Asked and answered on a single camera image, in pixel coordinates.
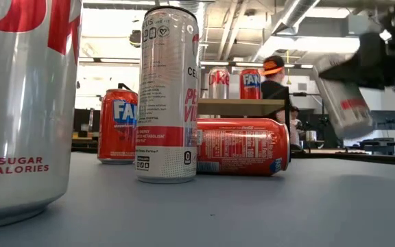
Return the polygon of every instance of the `diet coke can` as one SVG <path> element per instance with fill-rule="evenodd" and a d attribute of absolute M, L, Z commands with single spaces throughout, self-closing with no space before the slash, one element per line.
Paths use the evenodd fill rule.
<path fill-rule="evenodd" d="M 0 225 L 67 190 L 81 1 L 0 1 Z"/>
<path fill-rule="evenodd" d="M 359 87 L 355 83 L 324 80 L 318 76 L 343 61 L 345 56 L 341 54 L 322 56 L 314 63 L 313 76 L 337 137 L 355 139 L 374 130 L 370 109 Z"/>
<path fill-rule="evenodd" d="M 228 99 L 230 95 L 230 73 L 227 68 L 214 67 L 208 74 L 208 98 Z"/>
<path fill-rule="evenodd" d="M 101 101 L 97 158 L 103 164 L 132 164 L 135 160 L 135 130 L 138 95 L 110 89 Z"/>
<path fill-rule="evenodd" d="M 198 119 L 197 171 L 271 176 L 287 169 L 287 126 L 271 119 Z"/>
<path fill-rule="evenodd" d="M 260 73 L 258 69 L 244 69 L 240 73 L 240 98 L 261 99 Z"/>
<path fill-rule="evenodd" d="M 136 175 L 149 183 L 182 183 L 196 175 L 199 29 L 172 6 L 145 14 L 141 44 Z"/>

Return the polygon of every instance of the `tabletop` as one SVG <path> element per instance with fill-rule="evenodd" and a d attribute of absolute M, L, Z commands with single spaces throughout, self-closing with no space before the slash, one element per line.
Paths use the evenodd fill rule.
<path fill-rule="evenodd" d="M 153 185 L 72 153 L 65 196 L 0 227 L 0 246 L 395 246 L 395 165 L 293 159 L 270 178 Z"/>

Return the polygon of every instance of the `black shirt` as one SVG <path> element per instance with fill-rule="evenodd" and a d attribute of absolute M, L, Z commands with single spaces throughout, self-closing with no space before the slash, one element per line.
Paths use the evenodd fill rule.
<path fill-rule="evenodd" d="M 285 93 L 286 86 L 283 86 L 282 84 L 278 82 L 274 82 L 271 80 L 266 80 L 261 83 L 261 95 L 262 99 L 286 99 L 287 95 Z M 289 98 L 289 107 L 292 107 L 292 102 Z M 269 114 L 267 117 L 270 119 L 273 119 L 277 121 L 276 118 L 276 113 L 283 108 L 280 108 L 273 113 Z"/>

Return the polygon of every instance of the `silver can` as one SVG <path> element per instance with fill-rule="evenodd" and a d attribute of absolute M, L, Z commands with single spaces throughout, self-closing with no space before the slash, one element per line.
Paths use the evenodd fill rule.
<path fill-rule="evenodd" d="M 359 87 L 353 83 L 324 80 L 318 76 L 321 71 L 343 61 L 345 57 L 341 54 L 322 56 L 314 63 L 313 76 L 336 135 L 339 138 L 355 139 L 374 130 L 370 109 Z"/>
<path fill-rule="evenodd" d="M 0 225 L 67 191 L 81 8 L 0 1 Z"/>
<path fill-rule="evenodd" d="M 208 97 L 228 99 L 230 96 L 230 73 L 225 67 L 214 67 L 208 74 Z"/>
<path fill-rule="evenodd" d="M 199 29 L 182 8 L 147 11 L 141 44 L 136 175 L 148 183 L 182 183 L 196 175 Z"/>

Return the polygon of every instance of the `person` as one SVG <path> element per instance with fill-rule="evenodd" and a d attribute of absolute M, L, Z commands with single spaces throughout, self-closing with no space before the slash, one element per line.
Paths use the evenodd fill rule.
<path fill-rule="evenodd" d="M 298 114 L 300 113 L 300 110 L 296 106 L 291 107 L 291 130 L 295 129 L 296 133 L 293 135 L 294 136 L 294 141 L 293 143 L 296 145 L 301 146 L 301 141 L 300 141 L 300 136 L 304 134 L 304 131 L 302 130 L 302 122 L 301 120 L 298 119 Z"/>
<path fill-rule="evenodd" d="M 286 99 L 285 86 L 282 82 L 286 76 L 285 61 L 280 56 L 270 56 L 263 61 L 263 75 L 266 80 L 261 83 L 262 99 Z M 279 109 L 268 115 L 270 119 L 280 124 L 286 123 L 285 110 Z M 295 126 L 290 126 L 291 144 L 300 145 L 300 138 Z"/>

